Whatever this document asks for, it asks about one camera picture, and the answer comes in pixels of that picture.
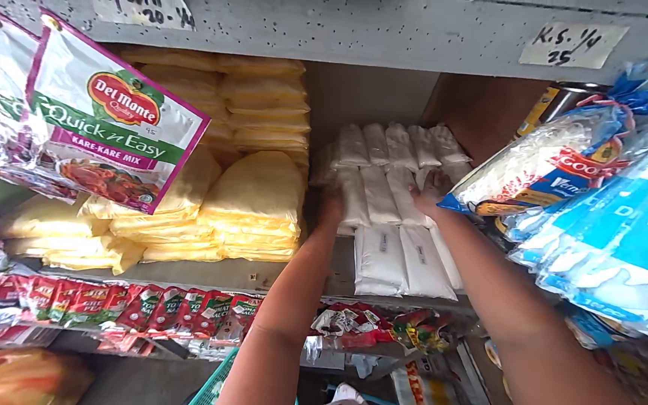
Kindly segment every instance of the shelf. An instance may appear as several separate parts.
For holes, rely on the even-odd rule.
[[[611,83],[648,56],[648,1],[189,1],[196,32],[100,21],[89,0],[0,2],[34,32],[51,8],[100,42],[321,60],[488,76]],[[602,69],[520,65],[524,43],[552,21],[630,29]]]

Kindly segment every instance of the price tag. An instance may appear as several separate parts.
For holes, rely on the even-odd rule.
[[[545,24],[529,40],[519,63],[600,69],[629,27],[597,24]]]
[[[185,0],[91,0],[101,21],[196,31]]]

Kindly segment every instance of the del monte quick n easy kare-kare mix packet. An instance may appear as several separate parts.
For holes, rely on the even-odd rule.
[[[68,184],[154,213],[210,118],[47,9],[27,81],[37,165]]]

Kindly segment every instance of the white plastic pack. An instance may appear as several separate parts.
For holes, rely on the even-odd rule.
[[[362,130],[355,124],[344,125],[339,130],[337,140],[337,166],[368,166],[369,154],[366,152],[366,142]]]
[[[359,173],[364,180],[366,206],[369,208],[369,218],[372,222],[377,224],[400,224],[402,217],[399,216],[394,196],[392,196],[392,191],[389,189],[389,183],[387,183],[382,167],[362,167]]]
[[[416,209],[409,186],[416,187],[414,174],[406,167],[390,167],[387,182],[404,225],[427,225],[426,216]]]
[[[456,142],[454,134],[445,124],[438,124],[436,127],[429,128],[436,143],[436,157],[442,164],[456,163],[458,161],[472,161],[463,151],[459,143]]]
[[[455,290],[463,289],[464,284],[462,283],[462,277],[459,276],[459,269],[456,267],[454,257],[452,257],[449,247],[446,246],[444,237],[441,235],[441,232],[439,232],[439,228],[433,226],[429,231],[431,233],[431,238],[434,240],[436,251],[439,253],[441,264],[444,266],[446,275],[451,283],[451,287]]]
[[[384,134],[387,136],[389,162],[394,166],[403,166],[411,171],[417,171],[419,163],[404,125],[391,123]]]
[[[400,237],[409,281],[405,294],[457,300],[429,230],[423,226],[402,225]]]
[[[369,147],[369,158],[372,164],[382,166],[389,163],[389,148],[382,124],[365,125],[364,139]]]
[[[357,228],[354,233],[357,296],[401,296],[407,288],[404,251],[396,225]]]
[[[344,197],[344,219],[341,225],[369,225],[369,209],[366,207],[365,183],[359,168],[340,167],[336,171],[337,182]]]
[[[419,167],[439,166],[441,162],[437,159],[437,143],[432,134],[418,125],[409,126],[407,132],[414,144]]]

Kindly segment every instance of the person's right hand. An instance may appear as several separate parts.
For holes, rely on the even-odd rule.
[[[414,206],[428,217],[434,217],[439,210],[437,203],[452,189],[454,185],[441,169],[432,169],[426,175],[424,188],[419,191],[416,186],[409,186],[409,193],[414,199]]]

